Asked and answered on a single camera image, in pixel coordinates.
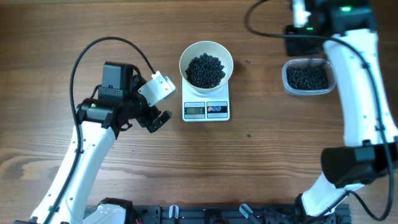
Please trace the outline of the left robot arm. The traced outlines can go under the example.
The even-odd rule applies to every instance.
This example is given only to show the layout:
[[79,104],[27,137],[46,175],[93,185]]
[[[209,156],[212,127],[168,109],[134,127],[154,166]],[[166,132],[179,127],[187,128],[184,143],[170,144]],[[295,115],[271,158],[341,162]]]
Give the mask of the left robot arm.
[[75,110],[76,125],[65,158],[47,196],[33,211],[29,223],[140,223],[129,200],[106,198],[85,213],[88,197],[103,160],[119,133],[135,119],[150,133],[171,117],[156,104],[172,96],[176,87],[160,72],[145,80],[135,65],[106,62],[102,83]]

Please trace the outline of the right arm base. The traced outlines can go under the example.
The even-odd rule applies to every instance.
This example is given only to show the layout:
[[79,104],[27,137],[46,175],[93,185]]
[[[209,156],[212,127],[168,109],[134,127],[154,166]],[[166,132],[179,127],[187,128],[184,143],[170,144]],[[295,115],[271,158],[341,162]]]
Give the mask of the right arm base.
[[329,223],[339,201],[333,203],[316,203],[307,195],[299,194],[295,199],[295,212],[299,223]]

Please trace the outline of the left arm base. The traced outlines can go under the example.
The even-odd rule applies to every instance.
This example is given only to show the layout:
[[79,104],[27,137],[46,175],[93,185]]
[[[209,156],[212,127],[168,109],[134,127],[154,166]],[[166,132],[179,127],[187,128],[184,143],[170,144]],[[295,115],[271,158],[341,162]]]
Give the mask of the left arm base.
[[141,224],[141,217],[130,200],[105,198],[96,210],[83,219],[84,224]]

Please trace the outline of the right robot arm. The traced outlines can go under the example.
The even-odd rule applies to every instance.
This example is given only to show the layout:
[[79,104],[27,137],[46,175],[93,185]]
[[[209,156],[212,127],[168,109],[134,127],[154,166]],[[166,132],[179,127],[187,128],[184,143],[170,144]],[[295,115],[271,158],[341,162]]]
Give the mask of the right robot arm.
[[344,120],[344,146],[322,154],[322,174],[301,196],[307,216],[334,211],[347,196],[387,176],[385,220],[395,197],[397,127],[390,114],[378,60],[377,23],[368,1],[294,1],[295,38],[328,57]]

